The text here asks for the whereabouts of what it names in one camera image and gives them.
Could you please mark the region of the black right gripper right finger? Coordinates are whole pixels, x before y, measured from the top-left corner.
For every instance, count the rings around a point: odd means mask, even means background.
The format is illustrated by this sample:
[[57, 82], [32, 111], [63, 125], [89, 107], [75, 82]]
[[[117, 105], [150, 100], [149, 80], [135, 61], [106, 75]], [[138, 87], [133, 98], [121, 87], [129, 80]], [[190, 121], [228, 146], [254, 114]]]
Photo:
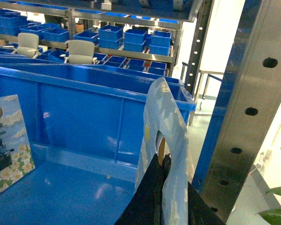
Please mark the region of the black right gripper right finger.
[[165, 155], [163, 172], [164, 225], [223, 225], [224, 222], [209, 208], [188, 182], [186, 162], [180, 165]]

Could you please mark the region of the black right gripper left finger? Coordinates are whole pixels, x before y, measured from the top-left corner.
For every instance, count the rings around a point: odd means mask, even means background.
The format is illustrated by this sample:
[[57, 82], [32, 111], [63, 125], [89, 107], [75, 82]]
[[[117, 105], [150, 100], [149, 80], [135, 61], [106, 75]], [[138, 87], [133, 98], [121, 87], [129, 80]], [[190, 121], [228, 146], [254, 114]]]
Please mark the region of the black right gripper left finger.
[[117, 225], [162, 225], [163, 167], [155, 154]]

